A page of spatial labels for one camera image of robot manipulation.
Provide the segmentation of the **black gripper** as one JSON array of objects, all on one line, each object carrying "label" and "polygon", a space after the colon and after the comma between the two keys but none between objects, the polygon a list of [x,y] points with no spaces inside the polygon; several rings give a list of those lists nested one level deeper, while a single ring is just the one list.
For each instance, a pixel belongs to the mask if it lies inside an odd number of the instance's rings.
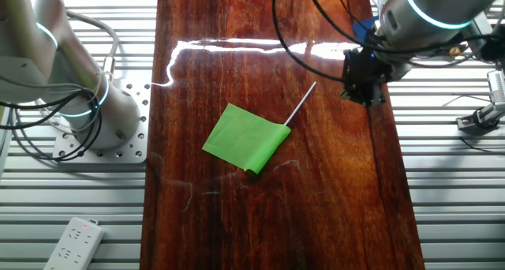
[{"label": "black gripper", "polygon": [[368,48],[344,50],[341,99],[363,103],[366,107],[379,106],[386,102],[379,84],[391,79],[391,66],[378,59],[377,54]]}]

